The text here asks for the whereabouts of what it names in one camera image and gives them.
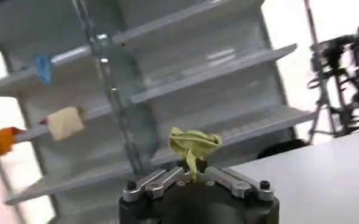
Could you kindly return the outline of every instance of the blue cloth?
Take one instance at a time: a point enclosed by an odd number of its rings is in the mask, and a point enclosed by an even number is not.
[[[49,55],[38,55],[34,58],[38,77],[46,85],[52,82],[52,58]]]

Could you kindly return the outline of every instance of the white table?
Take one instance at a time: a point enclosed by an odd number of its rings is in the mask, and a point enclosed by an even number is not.
[[[232,169],[271,182],[281,224],[359,224],[359,134]]]

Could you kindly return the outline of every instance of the orange cloth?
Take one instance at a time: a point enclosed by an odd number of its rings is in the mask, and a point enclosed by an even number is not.
[[[22,132],[15,127],[0,129],[0,156],[11,152],[12,145],[15,143],[15,136]]]

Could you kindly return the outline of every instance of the shelving unit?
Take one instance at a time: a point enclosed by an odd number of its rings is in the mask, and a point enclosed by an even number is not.
[[[220,135],[217,154],[235,151],[213,158],[224,166],[291,140],[291,127],[315,114],[286,105],[275,61],[297,45],[270,46],[263,2],[25,0],[0,6],[0,27],[8,26],[8,14],[27,10],[12,21],[26,40],[0,29],[12,57],[25,62],[43,52],[57,55],[51,85],[28,63],[0,80],[0,96],[17,97],[32,124],[17,142],[34,143],[44,170],[6,203],[50,195],[58,213],[51,223],[111,223],[122,181],[179,159],[168,148],[173,126]],[[50,10],[59,16],[52,18]],[[76,29],[80,22],[84,30]],[[38,32],[33,25],[40,24],[60,27]],[[53,142],[38,123],[70,106],[83,108],[86,130]]]

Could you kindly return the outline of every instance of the beige sponge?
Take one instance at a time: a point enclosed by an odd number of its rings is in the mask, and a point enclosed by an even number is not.
[[[80,110],[76,107],[67,107],[49,115],[47,122],[55,141],[64,140],[84,130]]]

